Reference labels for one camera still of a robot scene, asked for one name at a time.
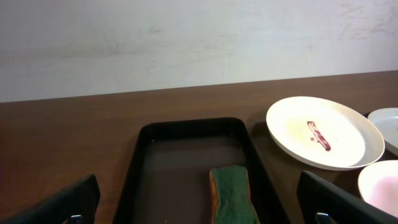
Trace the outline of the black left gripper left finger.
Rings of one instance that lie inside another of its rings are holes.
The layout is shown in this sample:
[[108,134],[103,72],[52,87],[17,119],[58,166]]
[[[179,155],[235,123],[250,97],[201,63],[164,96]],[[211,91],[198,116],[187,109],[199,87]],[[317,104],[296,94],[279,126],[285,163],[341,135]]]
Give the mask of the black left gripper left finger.
[[2,223],[94,223],[100,197],[90,174]]

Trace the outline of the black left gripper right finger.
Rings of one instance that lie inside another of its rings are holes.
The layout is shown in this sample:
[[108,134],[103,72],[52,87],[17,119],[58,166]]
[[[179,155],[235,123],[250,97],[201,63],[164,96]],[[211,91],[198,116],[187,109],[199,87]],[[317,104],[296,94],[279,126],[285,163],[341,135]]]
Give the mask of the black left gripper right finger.
[[305,223],[397,223],[396,217],[309,171],[300,175],[297,198]]

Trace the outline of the white plate with red stain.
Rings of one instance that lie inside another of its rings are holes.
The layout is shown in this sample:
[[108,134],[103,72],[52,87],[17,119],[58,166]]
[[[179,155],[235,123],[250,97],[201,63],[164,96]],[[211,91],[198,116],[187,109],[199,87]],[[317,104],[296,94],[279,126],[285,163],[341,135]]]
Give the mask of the white plate with red stain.
[[361,198],[368,204],[397,217],[397,160],[375,162],[358,177]]

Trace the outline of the cream plate with red stain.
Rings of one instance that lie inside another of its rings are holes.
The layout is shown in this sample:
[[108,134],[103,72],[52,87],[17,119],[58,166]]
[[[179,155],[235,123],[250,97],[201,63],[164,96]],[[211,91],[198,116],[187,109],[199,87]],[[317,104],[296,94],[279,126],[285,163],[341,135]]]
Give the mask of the cream plate with red stain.
[[323,98],[293,96],[275,102],[266,124],[274,142],[294,159],[326,170],[353,170],[378,161],[384,138],[357,111]]

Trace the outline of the green and orange sponge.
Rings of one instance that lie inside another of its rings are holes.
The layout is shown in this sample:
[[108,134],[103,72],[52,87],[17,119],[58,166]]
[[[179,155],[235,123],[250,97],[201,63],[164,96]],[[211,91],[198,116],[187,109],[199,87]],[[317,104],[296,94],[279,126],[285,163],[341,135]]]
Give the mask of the green and orange sponge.
[[245,167],[211,169],[209,181],[212,224],[260,224]]

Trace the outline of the pale grey stained plate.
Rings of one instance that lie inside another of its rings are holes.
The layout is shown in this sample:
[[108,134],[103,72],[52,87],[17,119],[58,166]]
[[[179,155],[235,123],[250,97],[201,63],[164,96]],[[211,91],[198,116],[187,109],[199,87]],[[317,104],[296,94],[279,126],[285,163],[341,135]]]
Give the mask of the pale grey stained plate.
[[382,134],[386,149],[397,155],[397,108],[383,108],[368,114],[368,120]]

